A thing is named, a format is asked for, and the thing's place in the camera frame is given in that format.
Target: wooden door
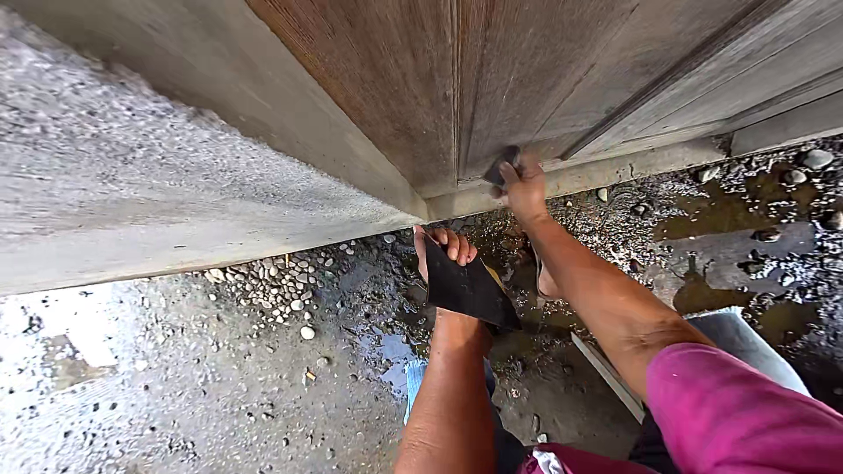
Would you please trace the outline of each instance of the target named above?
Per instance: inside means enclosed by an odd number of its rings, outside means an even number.
[[[823,3],[246,1],[425,198],[482,175],[509,144],[552,161],[659,121],[699,125],[680,104],[604,134],[782,6]]]

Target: puddle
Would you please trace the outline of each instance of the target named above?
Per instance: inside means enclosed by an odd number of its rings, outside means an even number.
[[[407,396],[404,364],[417,358],[408,336],[387,334],[376,326],[360,325],[353,329],[363,357],[377,376],[392,389],[393,396]]]
[[[819,322],[817,304],[784,301],[770,307],[758,318],[758,333],[773,347],[791,344],[811,332]]]
[[[697,272],[687,272],[682,279],[685,284],[674,296],[674,308],[681,315],[719,310],[727,306],[745,308],[755,296],[755,293],[736,289],[714,289],[708,286],[705,277]]]
[[[653,230],[653,239],[676,240],[764,229],[787,220],[806,219],[818,192],[808,182],[799,186],[783,185],[782,176],[791,168],[788,163],[777,163],[770,173],[748,178],[746,193],[725,192],[717,180],[711,180],[702,185],[709,197],[678,196],[676,204],[688,215],[659,223]]]

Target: pink sleeve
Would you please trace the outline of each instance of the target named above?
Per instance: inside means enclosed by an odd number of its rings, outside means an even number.
[[[665,348],[647,367],[647,399],[682,472],[843,471],[840,414],[719,349]]]

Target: weathered wood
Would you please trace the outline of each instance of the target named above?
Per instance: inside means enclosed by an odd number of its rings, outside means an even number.
[[[455,189],[449,0],[247,3],[423,197]]]
[[[615,143],[652,134],[644,130],[840,17],[843,3],[767,0],[748,9],[751,11],[742,19],[727,27],[717,44],[692,54],[675,72],[584,138],[578,144],[585,145],[582,153],[594,154]]]
[[[460,134],[460,177],[481,175],[508,144],[533,141],[636,5],[478,3],[460,9],[459,113],[470,127]]]
[[[749,154],[843,133],[841,110],[843,92],[838,92],[743,128],[734,134],[732,153]]]
[[[657,121],[642,134],[727,119],[838,69],[843,65],[843,8],[838,14],[841,16]]]
[[[726,158],[725,152],[710,138],[700,138],[667,147],[641,151],[587,163],[563,162],[561,170],[546,175],[546,195],[564,196],[596,187],[636,180],[644,176],[683,170]],[[431,221],[483,213],[501,207],[491,197],[491,185],[476,182],[470,189],[433,197],[427,200]]]
[[[629,98],[665,74],[754,0],[645,0],[536,134],[559,156]]]

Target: black sandpaper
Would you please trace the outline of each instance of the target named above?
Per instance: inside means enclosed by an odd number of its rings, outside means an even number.
[[[429,304],[505,329],[521,330],[513,302],[479,257],[461,267],[432,239],[425,238],[425,246]]]

